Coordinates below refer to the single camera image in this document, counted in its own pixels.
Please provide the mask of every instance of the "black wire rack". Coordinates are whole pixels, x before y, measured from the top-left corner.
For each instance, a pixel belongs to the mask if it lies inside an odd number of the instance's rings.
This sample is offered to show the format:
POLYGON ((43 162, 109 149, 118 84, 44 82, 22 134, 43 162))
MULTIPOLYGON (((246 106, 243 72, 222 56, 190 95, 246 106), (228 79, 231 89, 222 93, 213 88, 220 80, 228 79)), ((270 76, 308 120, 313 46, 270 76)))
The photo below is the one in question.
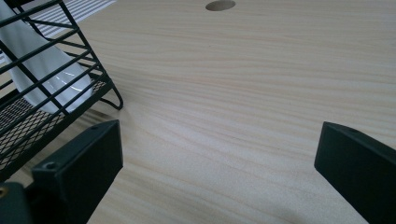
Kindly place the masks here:
POLYGON ((37 152, 44 148, 96 102, 105 102, 118 110, 123 107, 123 101, 119 91, 93 52, 87 39, 80 31, 63 0, 52 0, 26 11, 18 7, 18 11, 19 13, 15 16, 0 21, 0 28, 12 22, 22 20, 29 24, 39 35, 46 38, 48 43, 17 58, 0 41, 0 50, 12 61, 0 67, 0 76, 9 77, 7 71, 18 67, 34 83, 24 91, 19 92, 13 87, 13 80, 11 78, 1 79, 5 81, 1 81, 0 83, 0 182, 7 180, 12 174, 18 171, 37 152), (60 7, 67 21, 60 23, 31 19, 32 15, 52 7, 60 7), (39 24, 63 28, 64 31, 57 35, 57 37, 49 38, 44 36, 40 32, 40 29, 37 28, 39 24), (71 57, 71 61, 50 72, 45 77, 37 79, 23 62, 53 46, 66 49, 64 52, 71 57), (50 93, 46 90, 43 83, 73 63, 79 63, 83 67, 84 72, 56 92, 50 93), (87 75, 91 78, 91 83, 83 91, 63 105, 57 101, 55 98, 57 95, 87 75), (47 99, 38 105, 30 105, 23 98, 24 95, 34 89, 41 90, 47 96, 47 99), (66 110, 67 107, 89 90, 92 90, 92 95, 86 101, 71 112, 66 110), (117 105, 103 98, 111 90, 118 97, 119 102, 117 105), (40 110, 40 107, 48 102, 56 105, 58 110, 54 113, 47 113, 40 110))

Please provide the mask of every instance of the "light wood tabletop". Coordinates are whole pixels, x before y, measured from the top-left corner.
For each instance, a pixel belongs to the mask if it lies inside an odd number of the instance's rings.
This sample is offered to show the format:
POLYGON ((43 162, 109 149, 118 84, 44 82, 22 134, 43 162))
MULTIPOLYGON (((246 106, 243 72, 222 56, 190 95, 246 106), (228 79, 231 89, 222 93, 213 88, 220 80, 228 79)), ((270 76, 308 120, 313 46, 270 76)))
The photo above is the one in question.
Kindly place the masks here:
POLYGON ((90 223, 366 223, 314 168, 323 121, 396 148, 396 1, 118 0, 80 24, 125 101, 90 223))

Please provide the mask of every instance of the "wooden desk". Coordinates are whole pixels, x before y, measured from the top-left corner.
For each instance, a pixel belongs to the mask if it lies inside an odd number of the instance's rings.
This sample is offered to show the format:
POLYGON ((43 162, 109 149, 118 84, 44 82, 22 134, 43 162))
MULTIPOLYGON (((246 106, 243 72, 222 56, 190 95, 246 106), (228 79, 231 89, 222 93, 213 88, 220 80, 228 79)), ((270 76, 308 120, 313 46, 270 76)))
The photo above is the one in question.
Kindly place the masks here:
POLYGON ((119 0, 80 26, 124 100, 90 223, 365 223, 314 168, 324 120, 396 147, 396 2, 119 0))

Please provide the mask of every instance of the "wood grain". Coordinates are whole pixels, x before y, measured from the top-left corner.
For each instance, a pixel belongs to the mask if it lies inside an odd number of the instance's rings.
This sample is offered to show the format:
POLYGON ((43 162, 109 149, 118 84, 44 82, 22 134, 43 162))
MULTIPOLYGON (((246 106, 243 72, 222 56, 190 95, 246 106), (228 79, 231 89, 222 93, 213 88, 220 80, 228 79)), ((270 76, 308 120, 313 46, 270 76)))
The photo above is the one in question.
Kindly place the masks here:
POLYGON ((366 223, 314 168, 322 122, 396 147, 396 2, 119 0, 80 26, 125 100, 90 223, 366 223))

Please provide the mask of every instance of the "desk surface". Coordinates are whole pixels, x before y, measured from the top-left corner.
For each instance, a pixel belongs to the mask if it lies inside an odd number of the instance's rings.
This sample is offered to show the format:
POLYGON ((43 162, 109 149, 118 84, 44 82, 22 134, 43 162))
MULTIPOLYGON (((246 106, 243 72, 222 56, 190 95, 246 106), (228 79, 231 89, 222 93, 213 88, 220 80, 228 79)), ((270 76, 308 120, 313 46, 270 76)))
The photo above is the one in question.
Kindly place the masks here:
POLYGON ((396 147, 396 2, 209 2, 83 21, 125 107, 96 104, 13 179, 119 119, 124 168, 90 223, 365 223, 314 158, 325 120, 396 147))

